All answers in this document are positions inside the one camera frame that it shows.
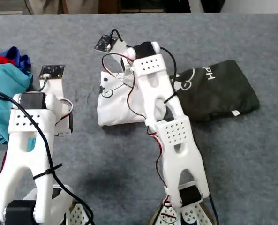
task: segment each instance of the white cloth bag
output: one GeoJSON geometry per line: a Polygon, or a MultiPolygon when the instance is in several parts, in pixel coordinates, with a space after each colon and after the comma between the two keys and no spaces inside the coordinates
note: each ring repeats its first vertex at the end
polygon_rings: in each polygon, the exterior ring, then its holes
{"type": "MultiPolygon", "coordinates": [[[[98,124],[116,125],[122,123],[143,122],[144,117],[134,114],[127,105],[127,96],[131,88],[109,73],[101,72],[99,97],[97,104],[98,124]]],[[[136,113],[143,114],[143,97],[137,87],[129,97],[129,105],[136,113]]],[[[166,113],[166,105],[162,101],[156,102],[155,117],[162,120],[166,113]]]]}

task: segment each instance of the teal shirt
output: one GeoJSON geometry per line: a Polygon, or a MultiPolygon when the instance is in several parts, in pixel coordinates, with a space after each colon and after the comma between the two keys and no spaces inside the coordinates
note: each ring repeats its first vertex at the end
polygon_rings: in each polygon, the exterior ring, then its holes
{"type": "MultiPolygon", "coordinates": [[[[0,91],[10,97],[25,92],[30,85],[31,78],[31,73],[26,75],[11,63],[0,64],[0,91]]],[[[11,108],[12,103],[0,100],[0,144],[8,142],[11,108]]]]}

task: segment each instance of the cable tie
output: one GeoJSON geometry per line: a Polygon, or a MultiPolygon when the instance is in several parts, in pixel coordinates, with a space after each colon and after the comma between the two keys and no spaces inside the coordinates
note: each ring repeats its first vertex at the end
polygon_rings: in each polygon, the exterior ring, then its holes
{"type": "Polygon", "coordinates": [[[63,164],[60,163],[60,164],[54,166],[53,168],[47,169],[45,172],[40,173],[40,174],[34,176],[33,179],[35,180],[35,179],[37,179],[37,178],[39,178],[39,177],[42,177],[42,176],[44,176],[44,175],[55,174],[55,170],[59,169],[59,168],[62,167],[62,166],[63,166],[63,164]]]}

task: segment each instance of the black cable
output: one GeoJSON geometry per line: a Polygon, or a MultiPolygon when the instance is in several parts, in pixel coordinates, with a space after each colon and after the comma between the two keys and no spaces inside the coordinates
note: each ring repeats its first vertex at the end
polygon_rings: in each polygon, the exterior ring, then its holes
{"type": "Polygon", "coordinates": [[[117,29],[112,29],[111,34],[110,34],[110,47],[111,47],[111,49],[113,48],[112,38],[113,38],[114,32],[116,32],[116,34],[117,34],[119,40],[120,40],[121,42],[123,41],[123,39],[121,38],[121,35],[120,35],[119,31],[118,31],[117,29]]]}
{"type": "Polygon", "coordinates": [[[40,136],[42,137],[45,147],[46,147],[46,153],[47,153],[47,158],[48,158],[48,163],[50,166],[50,171],[51,174],[53,175],[53,178],[55,179],[55,181],[58,183],[58,185],[68,194],[70,195],[72,198],[76,199],[80,204],[82,204],[86,210],[90,213],[90,217],[89,217],[89,221],[86,222],[84,225],[89,225],[90,223],[94,224],[93,222],[93,211],[92,209],[87,205],[87,203],[81,199],[80,197],[76,196],[75,194],[73,194],[68,188],[65,187],[65,185],[61,182],[61,180],[58,178],[58,176],[56,175],[55,171],[54,171],[54,166],[53,166],[53,160],[52,160],[52,156],[50,153],[50,149],[49,149],[49,145],[48,145],[48,141],[45,137],[45,135],[43,134],[41,128],[38,126],[38,124],[33,120],[33,118],[28,114],[28,112],[19,104],[17,103],[15,100],[13,100],[11,97],[7,96],[6,94],[0,92],[0,99],[4,100],[4,101],[8,101],[13,103],[15,106],[17,106],[18,109],[20,109],[23,114],[30,120],[30,122],[34,125],[34,127],[37,129],[38,133],[40,134],[40,136]]]}
{"type": "Polygon", "coordinates": [[[47,84],[48,77],[45,78],[43,86],[38,90],[39,92],[43,91],[44,87],[47,84]]]}
{"type": "Polygon", "coordinates": [[[31,13],[31,11],[30,11],[30,8],[28,7],[28,4],[27,4],[26,0],[24,0],[24,3],[25,3],[25,6],[26,6],[28,12],[30,13],[30,15],[32,15],[32,13],[31,13]]]}
{"type": "Polygon", "coordinates": [[[173,64],[174,64],[174,75],[173,75],[173,81],[172,81],[172,89],[173,91],[175,92],[175,88],[174,88],[174,83],[175,83],[175,79],[176,79],[176,74],[177,74],[177,67],[176,67],[176,60],[175,60],[175,57],[172,55],[171,52],[169,52],[167,49],[165,49],[164,47],[160,47],[160,49],[164,50],[165,52],[167,52],[172,60],[173,60],[173,64]]]}
{"type": "Polygon", "coordinates": [[[210,197],[210,204],[212,205],[212,209],[213,209],[213,212],[215,215],[216,225],[219,225],[219,217],[218,217],[218,213],[216,211],[215,205],[214,205],[214,201],[212,199],[212,195],[210,194],[209,197],[210,197]]]}

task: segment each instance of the perforated plate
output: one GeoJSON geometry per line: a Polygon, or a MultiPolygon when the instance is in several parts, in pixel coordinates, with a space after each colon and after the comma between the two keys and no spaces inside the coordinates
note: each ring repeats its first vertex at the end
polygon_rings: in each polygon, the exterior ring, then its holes
{"type": "Polygon", "coordinates": [[[190,206],[183,207],[181,209],[182,219],[180,214],[176,214],[173,208],[162,207],[158,218],[155,219],[153,225],[182,225],[182,224],[195,224],[198,221],[199,225],[213,225],[211,220],[208,218],[207,214],[204,212],[200,204],[194,204],[190,206]],[[170,220],[170,217],[165,217],[161,215],[162,213],[168,213],[170,215],[177,215],[177,219],[170,220]]]}
{"type": "MultiPolygon", "coordinates": [[[[29,109],[26,110],[34,121],[40,126],[43,132],[54,132],[55,115],[50,110],[37,110],[29,109]]],[[[36,128],[32,125],[30,120],[23,114],[21,110],[12,109],[9,120],[8,132],[36,132],[36,128]]]]}
{"type": "Polygon", "coordinates": [[[81,204],[76,204],[70,213],[70,225],[84,225],[89,221],[88,215],[81,204]]]}
{"type": "Polygon", "coordinates": [[[138,77],[167,70],[161,54],[137,59],[134,61],[133,67],[138,77]]]}
{"type": "Polygon", "coordinates": [[[188,139],[188,131],[190,129],[188,117],[170,122],[156,123],[156,130],[162,142],[169,145],[177,145],[188,139]]]}

